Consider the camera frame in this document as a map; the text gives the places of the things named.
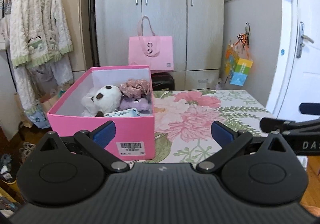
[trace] black suitcase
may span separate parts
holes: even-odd
[[[168,72],[151,75],[153,90],[174,90],[174,79]]]

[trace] pink box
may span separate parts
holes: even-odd
[[[149,66],[115,66],[90,68],[85,72],[48,111],[51,127],[60,136],[73,136],[80,130],[92,131],[107,121],[116,125],[116,135],[105,149],[121,160],[147,160],[155,157],[155,118],[153,95],[152,111],[149,116],[141,117],[81,117],[84,106],[81,99],[93,87],[120,85],[128,79],[145,79],[150,82]],[[120,155],[119,143],[143,142],[145,155]]]

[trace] pink flower print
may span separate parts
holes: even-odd
[[[181,114],[189,108],[185,100],[174,102],[174,96],[155,98],[155,131],[167,132],[169,123],[182,122]]]
[[[213,121],[224,121],[216,110],[196,105],[191,105],[181,117],[182,122],[169,123],[168,139],[171,142],[175,138],[181,138],[185,142],[212,138],[211,124]]]
[[[189,92],[181,92],[177,95],[174,95],[175,102],[180,101],[181,99],[185,99],[189,104],[195,104],[198,106],[208,106],[211,108],[220,107],[220,99],[215,96],[203,96],[199,91],[189,91]]]

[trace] pink tote bag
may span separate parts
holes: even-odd
[[[152,36],[143,36],[142,23],[147,19]],[[152,73],[173,70],[171,36],[156,36],[147,16],[138,22],[138,36],[129,38],[129,65],[147,65]]]

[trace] black logo on bag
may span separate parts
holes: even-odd
[[[151,49],[151,47],[153,46],[153,44],[152,44],[152,42],[149,42],[148,44],[147,44],[147,46],[148,46],[148,50],[147,50],[147,52],[149,53],[149,54],[151,54],[152,52],[153,52],[153,50]]]

